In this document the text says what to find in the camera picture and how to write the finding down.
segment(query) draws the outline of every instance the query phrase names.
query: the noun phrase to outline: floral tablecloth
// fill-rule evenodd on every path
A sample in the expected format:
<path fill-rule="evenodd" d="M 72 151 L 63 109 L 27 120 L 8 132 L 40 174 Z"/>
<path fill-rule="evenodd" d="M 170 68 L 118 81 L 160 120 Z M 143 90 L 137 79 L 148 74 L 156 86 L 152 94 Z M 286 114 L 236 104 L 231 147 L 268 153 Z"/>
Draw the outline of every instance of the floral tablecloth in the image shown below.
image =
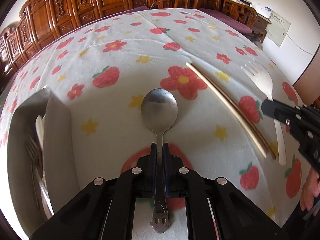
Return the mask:
<path fill-rule="evenodd" d="M 188 69 L 205 70 L 256 124 L 277 150 L 272 119 L 261 112 L 266 96 L 241 70 L 257 60 L 273 79 L 273 97 L 294 106 L 300 98 L 279 68 L 237 31 L 194 9 L 163 9 L 101 19 L 55 41 L 19 71 L 1 116 L 0 208 L 26 238 L 10 198 L 6 148 L 13 112 L 48 85 L 70 109 L 73 154 L 80 188 L 96 177 L 118 177 L 149 154 L 154 133 L 143 124 L 140 106 L 154 88 L 169 90 L 179 114 L 164 135 L 171 153 L 201 176 L 228 178 L 278 225 L 300 197 L 309 165 L 283 127 L 288 164 L 264 159 L 239 122 Z M 171 226 L 157 234 L 150 226 L 152 201 L 137 200 L 132 239 L 187 239 L 183 201 L 168 201 Z"/>

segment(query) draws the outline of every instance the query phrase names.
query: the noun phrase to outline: white plastic fork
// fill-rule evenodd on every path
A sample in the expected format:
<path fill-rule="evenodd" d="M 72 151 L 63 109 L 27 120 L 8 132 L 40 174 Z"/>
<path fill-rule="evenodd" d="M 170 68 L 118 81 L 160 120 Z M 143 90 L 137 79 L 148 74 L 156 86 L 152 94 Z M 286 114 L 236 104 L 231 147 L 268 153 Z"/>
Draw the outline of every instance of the white plastic fork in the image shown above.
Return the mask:
<path fill-rule="evenodd" d="M 265 67 L 258 61 L 253 60 L 249 61 L 248 64 L 244 64 L 244 67 L 241 69 L 246 73 L 246 75 L 254 82 L 254 84 L 264 93 L 270 101 L 273 101 L 272 98 L 272 89 L 273 83 L 270 74 L 265 69 Z M 285 145 L 283 138 L 283 131 L 281 128 L 281 123 L 274 119 L 276 127 L 276 135 L 278 141 L 278 158 L 279 164 L 284 166 L 287 164 L 287 157 L 285 154 Z"/>

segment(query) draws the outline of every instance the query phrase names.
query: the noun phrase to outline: person's hand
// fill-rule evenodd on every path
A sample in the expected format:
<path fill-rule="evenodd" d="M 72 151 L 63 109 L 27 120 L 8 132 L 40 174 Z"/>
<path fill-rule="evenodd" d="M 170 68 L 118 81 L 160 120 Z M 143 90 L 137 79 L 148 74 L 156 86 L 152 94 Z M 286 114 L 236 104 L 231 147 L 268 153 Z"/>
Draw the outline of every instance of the person's hand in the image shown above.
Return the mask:
<path fill-rule="evenodd" d="M 312 167 L 307 176 L 306 182 L 304 183 L 301 191 L 300 197 L 300 207 L 301 210 L 304 211 L 307 209 L 311 210 L 313 207 L 313 198 L 318 197 L 320 194 L 320 182 L 318 182 L 319 174 Z M 319 209 L 317 209 L 313 215 L 315 216 L 318 213 Z"/>

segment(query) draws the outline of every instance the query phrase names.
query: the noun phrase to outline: spoon handle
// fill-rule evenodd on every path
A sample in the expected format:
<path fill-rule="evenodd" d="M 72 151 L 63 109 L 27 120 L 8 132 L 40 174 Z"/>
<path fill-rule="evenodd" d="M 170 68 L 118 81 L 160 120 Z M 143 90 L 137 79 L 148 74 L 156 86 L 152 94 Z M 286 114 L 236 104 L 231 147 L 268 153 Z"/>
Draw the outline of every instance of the spoon handle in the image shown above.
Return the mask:
<path fill-rule="evenodd" d="M 163 134 L 157 134 L 157 166 L 156 166 L 156 186 L 155 202 L 153 205 L 152 222 L 153 230 L 157 233 L 164 233 L 169 228 L 169 216 L 167 204 L 165 202 L 164 178 L 162 166 L 162 139 Z"/>

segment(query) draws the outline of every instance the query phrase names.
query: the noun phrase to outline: white wall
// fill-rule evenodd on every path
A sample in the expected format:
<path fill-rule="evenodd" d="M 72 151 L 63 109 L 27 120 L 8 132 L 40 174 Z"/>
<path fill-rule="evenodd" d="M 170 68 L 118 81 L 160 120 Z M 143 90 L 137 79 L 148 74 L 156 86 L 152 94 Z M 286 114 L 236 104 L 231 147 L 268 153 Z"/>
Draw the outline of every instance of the white wall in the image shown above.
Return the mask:
<path fill-rule="evenodd" d="M 303 0 L 249 0 L 276 11 L 291 23 L 288 35 L 304 50 L 315 54 L 320 43 L 320 26 Z M 299 49 L 288 36 L 279 48 L 269 38 L 263 42 L 263 50 L 293 84 L 312 59 Z"/>

